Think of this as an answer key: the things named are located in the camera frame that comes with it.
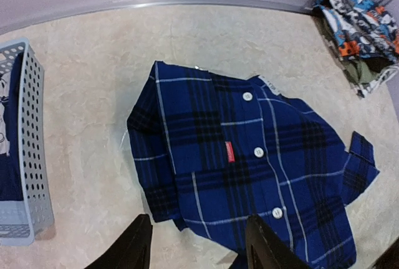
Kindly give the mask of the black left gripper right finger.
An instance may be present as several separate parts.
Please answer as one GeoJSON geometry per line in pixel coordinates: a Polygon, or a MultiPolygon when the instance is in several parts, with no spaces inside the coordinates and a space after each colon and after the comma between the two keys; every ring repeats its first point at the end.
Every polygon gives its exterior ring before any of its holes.
{"type": "Polygon", "coordinates": [[[246,226],[248,268],[310,268],[283,243],[259,215],[251,215],[246,226]]]}

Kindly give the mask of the blue plaid flannel shirt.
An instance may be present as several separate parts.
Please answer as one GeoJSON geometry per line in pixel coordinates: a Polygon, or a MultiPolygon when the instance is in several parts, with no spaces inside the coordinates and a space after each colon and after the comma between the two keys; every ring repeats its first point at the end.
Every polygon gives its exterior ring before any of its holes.
{"type": "Polygon", "coordinates": [[[349,147],[306,102],[262,76],[156,61],[127,120],[153,220],[240,255],[256,214],[311,268],[357,259],[345,208],[378,176],[373,146],[349,147]]]}

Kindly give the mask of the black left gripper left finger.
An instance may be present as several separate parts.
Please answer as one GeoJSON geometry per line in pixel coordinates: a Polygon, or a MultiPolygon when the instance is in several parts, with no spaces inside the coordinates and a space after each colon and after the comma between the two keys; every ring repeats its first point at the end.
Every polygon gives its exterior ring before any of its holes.
{"type": "Polygon", "coordinates": [[[148,214],[139,214],[113,244],[86,269],[150,267],[153,226],[148,214]]]}

